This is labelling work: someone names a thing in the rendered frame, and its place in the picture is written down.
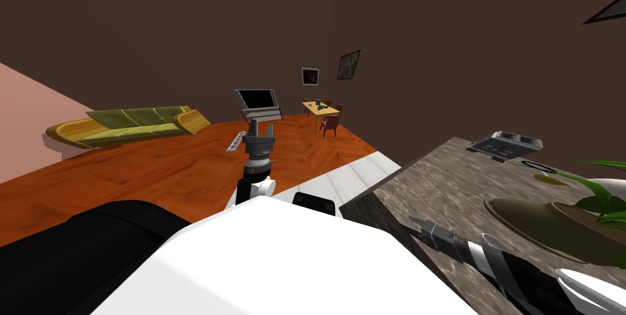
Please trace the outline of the black framed grey picture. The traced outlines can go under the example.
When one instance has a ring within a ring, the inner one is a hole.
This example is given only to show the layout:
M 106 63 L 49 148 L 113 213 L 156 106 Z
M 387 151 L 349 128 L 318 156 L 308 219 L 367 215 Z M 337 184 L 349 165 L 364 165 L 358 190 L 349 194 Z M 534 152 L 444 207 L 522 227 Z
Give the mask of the black framed grey picture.
M 612 20 L 626 17 L 626 0 L 614 0 L 602 10 L 597 12 L 583 24 L 597 23 L 600 21 Z

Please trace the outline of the yellow dining table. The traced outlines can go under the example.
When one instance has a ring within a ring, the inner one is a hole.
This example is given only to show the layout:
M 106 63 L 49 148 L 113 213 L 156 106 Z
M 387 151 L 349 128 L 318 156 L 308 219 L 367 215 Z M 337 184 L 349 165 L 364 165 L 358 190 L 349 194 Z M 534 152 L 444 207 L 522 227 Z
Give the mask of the yellow dining table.
M 317 124 L 320 118 L 333 116 L 337 113 L 337 110 L 329 105 L 326 105 L 322 102 L 311 102 L 309 104 L 308 113 L 311 113 L 315 118 L 315 127 L 317 128 Z

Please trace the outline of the small yellow dish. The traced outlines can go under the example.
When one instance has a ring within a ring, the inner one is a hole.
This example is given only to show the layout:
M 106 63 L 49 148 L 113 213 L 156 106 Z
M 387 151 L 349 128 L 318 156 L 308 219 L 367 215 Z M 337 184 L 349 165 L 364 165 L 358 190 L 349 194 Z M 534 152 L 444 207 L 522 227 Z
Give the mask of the small yellow dish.
M 547 183 L 550 185 L 557 185 L 557 186 L 568 186 L 569 184 L 566 182 L 563 182 L 557 178 L 554 178 L 553 176 L 550 176 L 547 172 L 545 171 L 541 171 L 538 170 L 537 172 L 535 172 L 533 174 L 533 178 L 535 180 L 538 180 L 539 182 L 543 182 L 543 183 Z

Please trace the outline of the green plant in olive pot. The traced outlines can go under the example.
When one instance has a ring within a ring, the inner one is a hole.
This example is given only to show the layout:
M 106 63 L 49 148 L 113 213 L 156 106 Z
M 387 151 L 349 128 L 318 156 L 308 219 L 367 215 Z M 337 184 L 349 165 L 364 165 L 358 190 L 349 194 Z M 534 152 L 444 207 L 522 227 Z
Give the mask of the green plant in olive pot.
M 626 269 L 626 199 L 586 178 L 531 161 L 526 166 L 589 190 L 574 204 L 497 198 L 485 208 L 508 229 L 537 246 L 574 262 Z

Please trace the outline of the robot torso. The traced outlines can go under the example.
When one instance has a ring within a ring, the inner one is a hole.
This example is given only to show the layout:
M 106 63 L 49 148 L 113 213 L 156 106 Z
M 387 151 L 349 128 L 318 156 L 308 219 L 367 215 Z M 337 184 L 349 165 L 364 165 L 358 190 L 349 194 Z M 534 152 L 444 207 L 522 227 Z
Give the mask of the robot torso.
M 174 234 L 92 315 L 477 315 L 391 234 L 265 196 Z

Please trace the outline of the yellow green sofa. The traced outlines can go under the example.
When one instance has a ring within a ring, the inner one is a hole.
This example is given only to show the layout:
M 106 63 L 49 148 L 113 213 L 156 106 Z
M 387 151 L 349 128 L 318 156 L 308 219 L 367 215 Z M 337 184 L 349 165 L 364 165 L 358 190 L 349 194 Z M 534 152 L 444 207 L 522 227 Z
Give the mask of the yellow green sofa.
M 80 149 L 196 135 L 210 122 L 188 106 L 88 111 L 88 118 L 64 122 L 45 133 L 51 139 Z

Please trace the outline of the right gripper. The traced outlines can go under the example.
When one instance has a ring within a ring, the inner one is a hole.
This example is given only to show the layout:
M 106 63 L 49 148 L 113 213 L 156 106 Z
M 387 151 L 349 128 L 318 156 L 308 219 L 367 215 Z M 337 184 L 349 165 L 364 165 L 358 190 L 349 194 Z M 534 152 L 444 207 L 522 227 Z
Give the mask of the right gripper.
M 463 240 L 442 226 L 409 215 L 412 225 L 408 227 L 411 235 L 422 235 L 427 246 L 443 253 L 458 262 L 465 262 Z

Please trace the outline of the grey flat bar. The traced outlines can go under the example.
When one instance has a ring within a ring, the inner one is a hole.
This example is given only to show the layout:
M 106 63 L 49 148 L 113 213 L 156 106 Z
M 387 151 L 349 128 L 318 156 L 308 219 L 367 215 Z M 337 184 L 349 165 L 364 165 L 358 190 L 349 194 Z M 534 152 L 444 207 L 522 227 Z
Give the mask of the grey flat bar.
M 227 147 L 226 152 L 236 151 L 236 149 L 240 145 L 240 143 L 241 143 L 241 141 L 242 141 L 242 139 L 243 139 L 243 137 L 245 135 L 246 135 L 245 131 L 238 132 L 237 135 L 235 136 L 235 138 L 232 140 L 232 142 Z

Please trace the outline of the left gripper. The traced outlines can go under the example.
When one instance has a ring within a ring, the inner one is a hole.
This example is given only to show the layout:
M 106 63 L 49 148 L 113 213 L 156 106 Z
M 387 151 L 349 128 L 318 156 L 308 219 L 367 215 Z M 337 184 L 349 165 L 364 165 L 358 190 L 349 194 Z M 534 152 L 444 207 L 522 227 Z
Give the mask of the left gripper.
M 267 125 L 265 136 L 258 136 L 258 120 L 251 119 L 249 123 L 249 136 L 243 137 L 245 143 L 245 153 L 248 154 L 250 160 L 269 159 L 270 152 L 276 138 L 273 137 L 273 124 Z

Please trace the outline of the black framed green picture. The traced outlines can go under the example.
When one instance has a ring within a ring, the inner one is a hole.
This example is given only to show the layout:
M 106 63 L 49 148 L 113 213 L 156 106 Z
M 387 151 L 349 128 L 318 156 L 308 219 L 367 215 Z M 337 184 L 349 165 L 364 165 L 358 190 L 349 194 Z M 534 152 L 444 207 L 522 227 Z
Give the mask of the black framed green picture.
M 340 57 L 337 70 L 338 80 L 353 79 L 360 53 L 361 50 L 356 50 Z

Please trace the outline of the grey toaster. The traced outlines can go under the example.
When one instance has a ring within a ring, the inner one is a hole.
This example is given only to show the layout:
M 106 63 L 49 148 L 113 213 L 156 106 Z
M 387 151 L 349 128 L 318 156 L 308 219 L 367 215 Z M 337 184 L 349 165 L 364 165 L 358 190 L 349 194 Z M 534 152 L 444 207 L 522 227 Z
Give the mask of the grey toaster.
M 498 131 L 479 139 L 467 150 L 487 154 L 501 162 L 519 158 L 543 149 L 540 139 Z

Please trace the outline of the grey stand with black television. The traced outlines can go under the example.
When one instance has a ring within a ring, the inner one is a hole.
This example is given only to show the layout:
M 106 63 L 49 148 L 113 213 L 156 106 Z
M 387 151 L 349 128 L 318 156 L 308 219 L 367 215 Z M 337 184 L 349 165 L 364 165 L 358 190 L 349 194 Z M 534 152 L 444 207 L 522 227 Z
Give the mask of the grey stand with black television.
M 248 124 L 253 119 L 258 122 L 283 120 L 274 90 L 237 89 L 234 94 L 243 108 L 241 115 Z

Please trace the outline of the white rounded vessel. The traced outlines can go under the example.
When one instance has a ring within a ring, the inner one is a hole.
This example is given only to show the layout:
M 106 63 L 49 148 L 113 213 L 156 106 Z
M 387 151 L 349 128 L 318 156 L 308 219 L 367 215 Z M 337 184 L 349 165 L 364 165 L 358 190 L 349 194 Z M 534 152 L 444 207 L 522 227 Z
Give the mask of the white rounded vessel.
M 626 180 L 625 179 L 588 179 L 603 186 L 613 196 L 626 199 Z

